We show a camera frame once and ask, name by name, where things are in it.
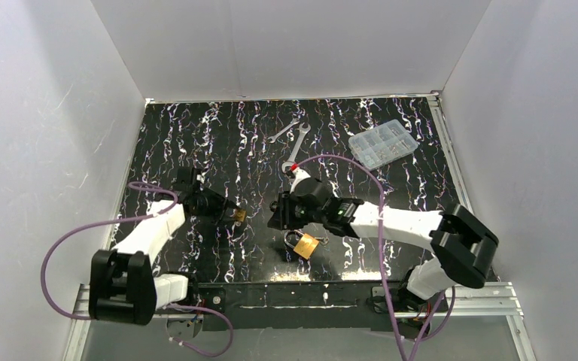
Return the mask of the small brass padlock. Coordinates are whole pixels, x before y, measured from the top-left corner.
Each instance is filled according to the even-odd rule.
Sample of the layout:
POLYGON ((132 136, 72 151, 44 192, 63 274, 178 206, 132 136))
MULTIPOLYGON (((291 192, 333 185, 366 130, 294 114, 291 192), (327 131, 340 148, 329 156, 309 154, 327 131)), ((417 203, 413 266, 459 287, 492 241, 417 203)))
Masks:
POLYGON ((236 226, 241 226, 247 217, 247 211, 243 208, 237 208, 234 210, 232 215, 232 220, 236 226))

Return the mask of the large brass padlock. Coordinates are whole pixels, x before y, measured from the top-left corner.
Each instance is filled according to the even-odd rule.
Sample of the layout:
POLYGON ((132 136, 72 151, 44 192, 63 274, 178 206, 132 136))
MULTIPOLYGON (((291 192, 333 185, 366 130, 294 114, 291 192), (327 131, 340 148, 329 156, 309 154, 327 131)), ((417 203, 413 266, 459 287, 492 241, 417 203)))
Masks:
POLYGON ((287 231, 283 236, 283 242, 295 254, 309 260, 319 245, 328 244, 328 237, 313 236, 300 230, 287 231))

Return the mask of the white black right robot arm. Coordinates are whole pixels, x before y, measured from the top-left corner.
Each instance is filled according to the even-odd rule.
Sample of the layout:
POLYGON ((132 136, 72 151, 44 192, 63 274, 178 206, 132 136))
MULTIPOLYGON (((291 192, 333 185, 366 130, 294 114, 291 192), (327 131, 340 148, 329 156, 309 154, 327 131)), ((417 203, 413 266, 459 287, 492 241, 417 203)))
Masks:
POLYGON ((339 198, 313 177, 294 181, 269 208, 267 226, 272 229, 297 230, 315 223, 340 237, 381 237, 432 252, 433 259, 406 273, 396 292, 400 300, 427 301, 454 285, 483 288, 499 245, 497 236, 462 205, 447 211, 380 208, 339 198))

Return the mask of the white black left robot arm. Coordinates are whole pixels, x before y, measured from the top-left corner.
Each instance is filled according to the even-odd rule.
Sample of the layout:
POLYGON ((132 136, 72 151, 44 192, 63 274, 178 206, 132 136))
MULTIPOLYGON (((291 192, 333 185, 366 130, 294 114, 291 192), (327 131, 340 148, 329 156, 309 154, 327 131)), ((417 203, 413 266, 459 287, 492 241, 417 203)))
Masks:
POLYGON ((191 276, 175 272, 154 277, 156 256, 188 217, 214 226, 241 223, 246 212, 234 201, 206 188, 198 168, 180 167, 169 189, 157 196, 142 220, 110 250, 91 261, 89 316, 96 320, 146 325, 155 311, 187 297, 191 276))

